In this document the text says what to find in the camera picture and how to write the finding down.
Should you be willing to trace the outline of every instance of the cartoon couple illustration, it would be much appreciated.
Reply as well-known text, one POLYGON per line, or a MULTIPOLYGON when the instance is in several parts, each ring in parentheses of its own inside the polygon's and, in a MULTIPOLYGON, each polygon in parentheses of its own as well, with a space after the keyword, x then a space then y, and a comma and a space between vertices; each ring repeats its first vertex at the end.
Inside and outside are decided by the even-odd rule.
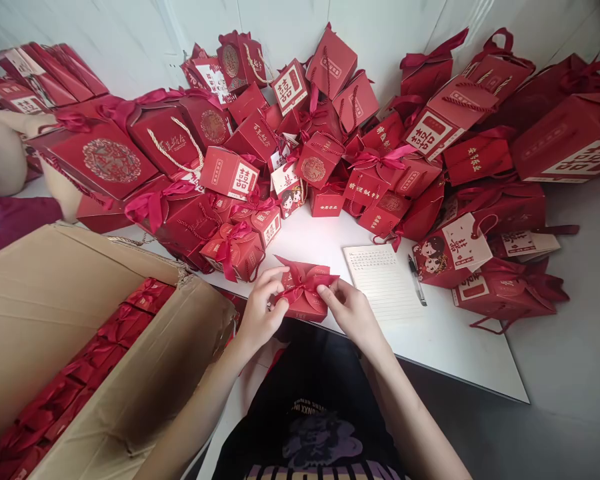
POLYGON ((302 204, 302 190, 300 189, 300 185, 294 185, 291 190, 282 192, 282 202, 280 203, 282 218, 290 216, 291 212, 302 204))
POLYGON ((445 240, 442 237, 430 237, 424 242, 422 248, 416 245, 414 251, 419 252, 425 258, 424 263, 419 266, 419 276, 422 278, 424 271, 438 275, 447 269, 447 256, 445 251, 445 240))

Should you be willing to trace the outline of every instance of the notepad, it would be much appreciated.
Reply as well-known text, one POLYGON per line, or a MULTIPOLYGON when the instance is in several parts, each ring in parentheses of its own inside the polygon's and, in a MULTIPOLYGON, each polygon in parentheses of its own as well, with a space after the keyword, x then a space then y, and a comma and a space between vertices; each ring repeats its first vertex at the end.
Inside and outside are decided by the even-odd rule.
POLYGON ((353 284, 369 299, 378 322, 400 323, 422 319, 408 267, 400 265, 391 245, 343 249, 353 284))

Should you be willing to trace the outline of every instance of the person's left hand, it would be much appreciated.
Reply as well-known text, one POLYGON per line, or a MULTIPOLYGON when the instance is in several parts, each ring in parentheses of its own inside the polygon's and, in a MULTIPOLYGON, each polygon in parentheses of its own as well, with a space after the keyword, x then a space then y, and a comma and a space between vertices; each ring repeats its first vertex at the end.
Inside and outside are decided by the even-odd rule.
POLYGON ((282 324, 282 318, 289 309, 289 302, 285 298, 278 300, 271 311, 267 308, 270 296, 285 290, 282 282, 274 277, 288 271, 289 267, 265 270, 253 286, 240 329, 234 339, 251 356, 278 330, 282 324))

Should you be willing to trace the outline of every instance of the pen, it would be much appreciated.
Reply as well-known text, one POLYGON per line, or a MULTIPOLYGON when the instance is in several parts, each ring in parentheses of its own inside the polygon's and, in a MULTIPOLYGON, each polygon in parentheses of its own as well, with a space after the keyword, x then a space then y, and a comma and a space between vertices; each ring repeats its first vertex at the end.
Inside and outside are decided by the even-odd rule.
POLYGON ((420 304, 423 307, 427 306, 427 301, 425 300, 425 294, 422 292, 422 285, 420 285, 420 280, 418 280, 418 269, 415 267, 415 262, 410 255, 407 255, 409 258, 409 270, 411 270, 411 274, 413 276, 413 282, 415 284, 415 293, 418 295, 418 300, 420 300, 420 304))

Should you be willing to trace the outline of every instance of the hand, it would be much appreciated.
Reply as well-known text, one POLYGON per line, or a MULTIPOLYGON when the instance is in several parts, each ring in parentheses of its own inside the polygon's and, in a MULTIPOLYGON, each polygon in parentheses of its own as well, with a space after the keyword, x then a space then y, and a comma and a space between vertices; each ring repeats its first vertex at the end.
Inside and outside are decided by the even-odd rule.
POLYGON ((320 285, 316 290, 342 331, 366 356, 389 346, 364 293, 342 279, 329 288, 320 285))
POLYGON ((269 341, 280 327, 282 318, 289 309, 289 302, 285 298, 278 300, 271 311, 267 308, 270 296, 285 290, 282 282, 274 276, 288 271, 289 267, 265 270, 253 286, 240 329, 234 340, 241 344, 249 357, 269 341))

